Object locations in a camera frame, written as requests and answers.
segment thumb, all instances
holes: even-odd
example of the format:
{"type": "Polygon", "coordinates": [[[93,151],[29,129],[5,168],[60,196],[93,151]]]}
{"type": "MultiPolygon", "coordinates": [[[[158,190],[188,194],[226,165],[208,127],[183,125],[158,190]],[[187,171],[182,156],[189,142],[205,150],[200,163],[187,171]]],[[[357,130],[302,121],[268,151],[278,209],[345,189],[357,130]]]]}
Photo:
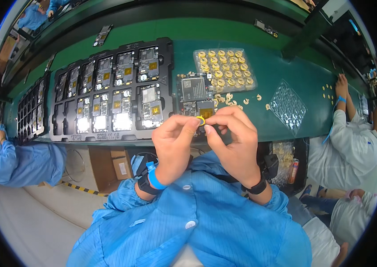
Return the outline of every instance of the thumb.
{"type": "Polygon", "coordinates": [[[205,124],[206,137],[208,139],[208,145],[218,155],[226,153],[227,146],[224,144],[217,131],[211,125],[205,124]]]}
{"type": "Polygon", "coordinates": [[[193,139],[194,134],[196,133],[197,128],[200,125],[199,119],[192,118],[185,123],[182,127],[181,133],[176,139],[177,142],[183,145],[190,146],[191,139],[193,139]]]}

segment blue anti-static wrist strap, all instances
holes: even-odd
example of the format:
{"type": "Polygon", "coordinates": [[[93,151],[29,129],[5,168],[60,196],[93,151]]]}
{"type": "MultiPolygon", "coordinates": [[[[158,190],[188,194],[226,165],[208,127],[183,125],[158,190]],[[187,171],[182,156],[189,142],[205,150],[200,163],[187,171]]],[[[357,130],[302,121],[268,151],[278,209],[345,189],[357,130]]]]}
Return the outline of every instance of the blue anti-static wrist strap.
{"type": "MultiPolygon", "coordinates": [[[[337,104],[339,103],[339,101],[343,101],[344,103],[346,103],[346,99],[342,98],[341,96],[338,97],[337,102],[335,103],[334,107],[332,108],[332,124],[334,124],[334,110],[335,110],[335,107],[337,106],[337,104]]],[[[332,126],[331,126],[331,129],[330,129],[330,132],[326,136],[325,140],[322,142],[322,145],[324,145],[324,143],[328,140],[328,138],[330,138],[331,132],[332,132],[332,126]]]]}
{"type": "Polygon", "coordinates": [[[167,185],[160,184],[156,177],[156,167],[154,166],[154,162],[147,162],[146,163],[148,169],[148,180],[150,184],[154,186],[156,189],[163,190],[167,187],[167,185]]]}

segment yellow and black tape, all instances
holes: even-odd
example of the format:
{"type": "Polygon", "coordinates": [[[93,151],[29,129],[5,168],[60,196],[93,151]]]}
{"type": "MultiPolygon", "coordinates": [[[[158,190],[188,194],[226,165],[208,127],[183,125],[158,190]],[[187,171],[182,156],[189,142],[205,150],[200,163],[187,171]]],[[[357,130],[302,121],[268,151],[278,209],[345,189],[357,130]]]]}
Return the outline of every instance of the yellow and black tape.
{"type": "Polygon", "coordinates": [[[78,186],[78,185],[75,185],[75,184],[70,184],[68,182],[64,182],[62,183],[63,185],[66,185],[66,186],[69,186],[71,188],[74,188],[74,189],[78,189],[80,191],[83,191],[83,192],[86,192],[86,193],[89,193],[89,194],[93,194],[93,195],[97,195],[97,196],[105,196],[105,197],[108,197],[108,194],[101,194],[100,192],[98,191],[95,191],[95,190],[91,190],[91,189],[87,189],[87,188],[84,188],[84,187],[81,187],[81,186],[78,186]]]}

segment qr code label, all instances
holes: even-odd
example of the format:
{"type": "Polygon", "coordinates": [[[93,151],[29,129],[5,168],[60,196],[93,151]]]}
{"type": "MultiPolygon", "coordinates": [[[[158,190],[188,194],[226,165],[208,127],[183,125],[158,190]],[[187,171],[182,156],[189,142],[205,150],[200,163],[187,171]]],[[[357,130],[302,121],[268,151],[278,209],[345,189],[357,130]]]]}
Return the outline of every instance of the qr code label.
{"type": "Polygon", "coordinates": [[[191,81],[184,81],[184,88],[190,88],[191,87],[191,81]]]}

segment black plastic tray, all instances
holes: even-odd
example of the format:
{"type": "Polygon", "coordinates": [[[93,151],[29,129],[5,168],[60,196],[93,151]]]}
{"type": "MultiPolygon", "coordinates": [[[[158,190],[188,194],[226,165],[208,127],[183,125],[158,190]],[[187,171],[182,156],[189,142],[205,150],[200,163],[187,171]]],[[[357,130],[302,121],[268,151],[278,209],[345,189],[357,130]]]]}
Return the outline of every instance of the black plastic tray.
{"type": "Polygon", "coordinates": [[[163,120],[167,120],[171,115],[174,114],[174,103],[172,98],[172,80],[171,72],[173,70],[173,42],[167,37],[158,38],[151,42],[135,42],[132,44],[122,45],[115,50],[102,51],[100,53],[90,56],[88,59],[76,61],[66,68],[60,69],[55,73],[55,80],[52,93],[52,103],[50,105],[50,130],[49,137],[53,142],[95,142],[95,141],[128,141],[128,140],[145,140],[150,139],[152,131],[154,129],[142,129],[141,116],[141,95],[140,88],[159,84],[161,91],[161,104],[162,104],[162,114],[163,120]],[[154,81],[138,82],[138,51],[143,48],[149,48],[158,46],[159,48],[159,78],[154,81]],[[115,70],[111,72],[111,85],[107,89],[101,89],[99,91],[92,90],[89,93],[81,92],[82,83],[82,72],[83,66],[87,63],[95,60],[95,70],[92,77],[92,81],[96,82],[96,72],[98,68],[98,63],[101,59],[113,56],[113,68],[116,66],[117,54],[126,53],[134,51],[134,69],[133,69],[133,81],[130,85],[115,86],[114,85],[114,74],[115,70]],[[79,67],[79,77],[77,80],[77,94],[75,96],[69,97],[68,95],[68,80],[66,84],[66,92],[63,93],[63,98],[58,101],[58,87],[59,81],[62,74],[79,67]],[[112,129],[112,93],[115,90],[125,90],[132,89],[131,104],[132,104],[132,130],[122,130],[113,131],[112,129]],[[108,118],[107,118],[107,129],[105,132],[94,132],[93,131],[93,101],[94,95],[109,93],[108,97],[108,118]],[[77,101],[81,97],[90,97],[90,109],[89,109],[89,132],[87,133],[77,133],[76,131],[76,112],[77,112],[77,101]]]}
{"type": "Polygon", "coordinates": [[[25,144],[47,132],[50,72],[39,78],[18,103],[18,141],[25,144]]]}

